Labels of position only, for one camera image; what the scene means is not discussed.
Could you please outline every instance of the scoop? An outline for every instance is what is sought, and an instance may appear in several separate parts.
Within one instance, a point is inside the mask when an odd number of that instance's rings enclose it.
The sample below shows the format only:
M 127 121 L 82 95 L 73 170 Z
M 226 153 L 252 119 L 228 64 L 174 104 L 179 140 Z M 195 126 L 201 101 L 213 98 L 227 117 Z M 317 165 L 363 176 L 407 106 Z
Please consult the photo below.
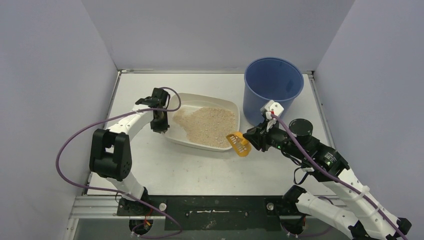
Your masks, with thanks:
M 239 131 L 228 134 L 226 139 L 240 157 L 246 157 L 252 150 L 251 143 Z

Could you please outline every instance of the gray wall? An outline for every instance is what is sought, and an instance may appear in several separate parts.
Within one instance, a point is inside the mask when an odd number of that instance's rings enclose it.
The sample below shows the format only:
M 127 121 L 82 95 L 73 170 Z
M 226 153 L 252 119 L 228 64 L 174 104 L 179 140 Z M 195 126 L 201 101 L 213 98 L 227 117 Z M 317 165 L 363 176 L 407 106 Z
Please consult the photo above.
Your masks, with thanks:
M 315 73 L 337 149 L 424 237 L 424 1 L 357 0 Z
M 82 0 L 119 69 L 315 70 L 353 0 Z
M 56 153 L 104 119 L 117 71 L 80 0 L 2 0 L 0 33 L 0 238 L 62 239 L 81 190 L 60 179 Z M 90 142 L 62 159 L 80 183 Z

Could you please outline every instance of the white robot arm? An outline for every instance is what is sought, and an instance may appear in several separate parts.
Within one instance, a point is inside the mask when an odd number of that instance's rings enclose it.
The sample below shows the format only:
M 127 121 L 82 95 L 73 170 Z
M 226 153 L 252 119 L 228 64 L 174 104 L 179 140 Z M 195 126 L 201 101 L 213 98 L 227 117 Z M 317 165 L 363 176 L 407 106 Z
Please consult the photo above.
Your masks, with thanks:
M 141 98 L 132 107 L 135 114 L 121 118 L 107 129 L 97 129 L 93 133 L 90 155 L 90 170 L 106 178 L 116 189 L 131 194 L 138 199 L 147 197 L 147 189 L 141 185 L 131 172 L 132 156 L 130 141 L 147 124 L 157 133 L 168 129 L 168 116 L 163 109 L 169 100 L 167 91 L 154 88 L 151 96 Z M 134 201 L 126 195 L 128 201 Z
M 398 218 L 383 208 L 370 194 L 370 188 L 361 184 L 340 153 L 312 136 L 313 126 L 309 121 L 295 119 L 289 124 L 288 129 L 306 154 L 316 163 L 316 166 L 323 169 L 325 173 L 308 162 L 304 153 L 296 146 L 289 134 L 275 125 L 276 121 L 273 116 L 278 118 L 282 113 L 281 109 L 282 107 L 278 103 L 268 102 L 261 109 L 264 122 L 247 130 L 243 137 L 262 152 L 267 151 L 270 147 L 280 150 L 285 157 L 306 170 L 308 175 L 315 177 L 318 182 L 338 195 L 350 211 L 317 199 L 296 185 L 284 195 L 283 199 L 286 204 L 292 204 L 300 213 L 322 220 L 345 233 L 351 239 L 394 240 L 400 237 L 387 220 L 398 228 L 403 235 L 408 233 L 412 226 L 411 223 L 406 218 Z M 350 184 L 355 191 L 335 180 Z

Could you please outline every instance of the blue plastic bin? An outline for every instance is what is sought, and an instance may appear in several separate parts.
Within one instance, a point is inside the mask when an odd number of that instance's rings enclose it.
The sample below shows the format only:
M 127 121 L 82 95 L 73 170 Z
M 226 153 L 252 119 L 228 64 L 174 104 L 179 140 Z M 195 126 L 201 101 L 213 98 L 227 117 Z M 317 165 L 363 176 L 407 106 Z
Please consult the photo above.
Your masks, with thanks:
M 282 117 L 304 88 L 301 71 L 291 62 L 277 57 L 252 62 L 244 72 L 244 83 L 244 116 L 254 126 L 264 121 L 260 109 L 269 100 L 282 105 Z

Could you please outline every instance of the purple cable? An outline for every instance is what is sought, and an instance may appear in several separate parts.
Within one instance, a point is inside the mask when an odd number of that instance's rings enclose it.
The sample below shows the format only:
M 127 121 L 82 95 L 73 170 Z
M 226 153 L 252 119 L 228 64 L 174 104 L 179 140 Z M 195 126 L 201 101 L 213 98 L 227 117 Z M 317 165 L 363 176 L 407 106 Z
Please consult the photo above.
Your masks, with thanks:
M 347 184 L 346 182 L 338 179 L 337 177 L 329 174 L 327 171 L 325 171 L 324 169 L 322 169 L 309 155 L 308 153 L 303 149 L 303 147 L 300 145 L 300 143 L 298 142 L 298 140 L 295 138 L 295 136 L 293 136 L 293 133 L 290 131 L 290 129 L 287 127 L 287 125 L 283 122 L 283 120 L 281 120 L 281 118 L 279 118 L 278 116 L 271 114 L 271 117 L 273 117 L 274 119 L 276 119 L 279 124 L 284 128 L 284 130 L 287 132 L 288 136 L 291 138 L 291 140 L 293 141 L 293 143 L 296 145 L 296 147 L 299 149 L 299 151 L 305 156 L 305 158 L 308 160 L 308 162 L 310 164 L 312 164 L 313 168 L 318 170 L 320 173 L 322 173 L 324 176 L 326 176 L 327 178 L 333 180 L 336 183 L 339 183 L 343 186 L 345 186 L 346 188 L 354 191 L 355 193 L 357 193 L 358 195 L 361 194 L 361 191 L 359 191 L 358 189 L 354 188 L 353 186 Z M 371 200 L 371 198 L 369 198 L 367 195 L 363 195 L 363 198 L 369 203 L 371 204 L 372 207 L 374 207 L 375 209 L 378 209 L 379 206 L 377 206 L 377 204 L 375 204 L 373 202 L 373 200 Z M 378 213 L 381 214 L 381 216 L 383 217 L 384 220 L 386 220 L 388 222 L 388 224 L 397 232 L 397 234 L 399 234 L 399 236 L 403 239 L 403 240 L 408 240 L 408 238 L 404 235 L 403 232 L 401 232 L 401 230 L 399 230 L 399 228 L 392 222 L 390 221 L 389 217 L 387 217 L 387 215 L 381 210 L 378 210 Z
M 331 203 L 331 205 L 334 205 L 333 201 L 331 201 L 331 199 L 330 199 L 330 198 L 328 198 L 328 197 L 326 197 L 326 196 L 318 196 L 317 198 L 319 198 L 319 199 L 325 199 L 325 200 L 329 201 L 329 202 Z M 286 233 L 289 233 L 289 234 L 291 234 L 292 236 L 296 236 L 296 234 L 293 234 L 293 233 L 291 233 L 291 232 L 287 231 L 287 229 L 286 229 L 284 226 L 282 226 L 282 229 L 284 229 L 284 231 L 285 231 Z M 322 232 L 320 232 L 320 233 L 298 234 L 298 236 L 299 236 L 299 237 L 302 237 L 302 238 L 313 238 L 313 237 L 319 237 L 319 236 L 322 236 L 322 235 L 326 235 L 326 234 L 327 234 L 327 233 L 329 233 L 332 229 L 333 229 L 333 227 L 332 227 L 332 226 L 329 226 L 327 229 L 325 229 L 324 231 L 322 231 Z
M 83 129 L 81 129 L 81 130 L 79 130 L 79 131 L 77 131 L 76 133 L 74 133 L 70 138 L 68 138 L 68 140 L 66 140 L 65 141 L 65 143 L 62 145 L 62 147 L 60 148 L 60 150 L 59 150 L 59 152 L 57 153 L 57 156 L 56 156 L 56 171 L 57 171 L 57 173 L 59 174 L 59 176 L 65 181 L 65 182 L 67 182 L 68 184 L 70 184 L 70 185 L 73 185 L 73 186 L 76 186 L 76 187 L 79 187 L 79 188 L 83 188 L 83 189 L 92 189 L 92 190 L 100 190 L 100 191 L 107 191 L 107 192 L 113 192 L 113 193 L 118 193 L 118 194 L 122 194 L 122 195 L 126 195 L 126 196 L 128 196 L 128 197 L 130 197 L 131 199 L 134 199 L 135 201 L 137 201 L 137 202 L 139 202 L 139 203 L 141 203 L 141 204 L 143 204 L 143 205 L 145 205 L 145 206 L 147 206 L 147 207 L 149 207 L 149 208 L 151 208 L 151 209 L 153 209 L 153 210 L 155 210 L 156 212 L 158 212 L 158 213 L 160 213 L 160 214 L 162 214 L 162 215 L 164 215 L 165 217 L 167 217 L 167 218 L 169 218 L 172 222 L 174 222 L 178 227 L 179 227 L 179 231 L 177 231 L 177 232 L 172 232 L 172 233 L 169 233 L 169 234 L 165 234 L 165 235 L 162 235 L 162 236 L 139 236 L 140 238 L 143 238 L 143 239 L 161 239 L 161 238 L 166 238 L 166 237 L 171 237 L 171 236 L 175 236 L 175 235 L 177 235 L 177 234 L 180 234 L 182 231 L 183 231 L 183 228 L 181 227 L 181 225 L 173 218 L 173 217 L 171 217 L 170 215 L 168 215 L 167 213 L 165 213 L 165 212 L 162 212 L 161 210 L 159 210 L 158 208 L 156 208 L 156 207 L 154 207 L 154 206 L 152 206 L 151 204 L 149 204 L 149 203 L 147 203 L 147 202 L 145 202 L 145 201 L 143 201 L 143 200 L 141 200 L 141 199 L 137 199 L 136 197 L 134 197 L 133 195 L 131 195 L 131 194 L 128 194 L 127 192 L 124 192 L 124 191 L 121 191 L 121 190 L 116 190 L 116 189 L 111 189 L 111 188 L 103 188 L 103 187 L 95 187 L 95 186 L 86 186 L 86 185 L 82 185 L 82 184 L 78 184 L 78 183 L 76 183 L 76 182 L 73 182 L 73 181 L 71 181 L 71 180 L 69 180 L 63 173 L 62 173 L 62 171 L 61 171 L 61 168 L 59 167 L 59 160 L 60 160 L 60 158 L 61 158 L 61 154 L 62 154 L 62 152 L 64 151 L 64 149 L 65 149 L 65 147 L 76 137 L 76 136 L 78 136 L 79 134 L 81 134 L 82 132 L 84 132 L 84 131 L 86 131 L 87 129 L 90 129 L 90 128 L 92 128 L 92 127 L 94 127 L 94 126 L 97 126 L 97 125 L 99 125 L 99 124 L 104 124 L 104 123 L 107 123 L 107 122 L 110 122 L 110 121 L 113 121 L 113 120 L 116 120 L 116 119 L 120 119 L 120 118 L 124 118 L 124 117 L 127 117 L 127 116 L 130 116 L 130 115 L 133 115 L 133 114 L 136 114 L 136 113 L 141 113 L 141 112 L 146 112 L 146 111 L 162 111 L 162 112 L 175 112 L 175 111 L 177 111 L 178 109 L 180 109 L 180 107 L 181 107 L 181 98 L 180 98 L 180 95 L 178 95 L 178 93 L 174 90 L 174 89 L 172 89 L 172 88 L 170 88 L 170 87 L 166 87 L 166 86 L 164 86 L 164 87 L 161 87 L 161 89 L 168 89 L 168 90 L 171 90 L 172 92 L 174 92 L 175 93 L 175 95 L 177 96 L 177 98 L 178 98 L 178 101 L 179 101 L 179 104 L 178 104 L 178 107 L 177 108 L 175 108 L 175 109 L 163 109 L 163 108 L 146 108 L 146 109 L 141 109 L 141 110 L 137 110 L 137 111 L 132 111 L 132 112 L 128 112 L 128 113 L 125 113 L 125 114 L 122 114 L 122 115 L 119 115 L 119 116 L 115 116 L 115 117 L 111 117 L 111 118 L 108 118 L 108 119 L 106 119 L 106 120 L 101 120 L 101 121 L 98 121 L 98 122 L 95 122 L 95 123 L 93 123 L 93 124 L 90 124 L 90 125 L 88 125 L 88 126 L 86 126 L 86 127 L 84 127 Z M 134 230 L 136 229 L 136 228 L 138 228 L 139 227 L 139 225 L 137 225 L 137 226 L 135 226 L 133 229 L 132 229 L 132 232 L 134 232 Z

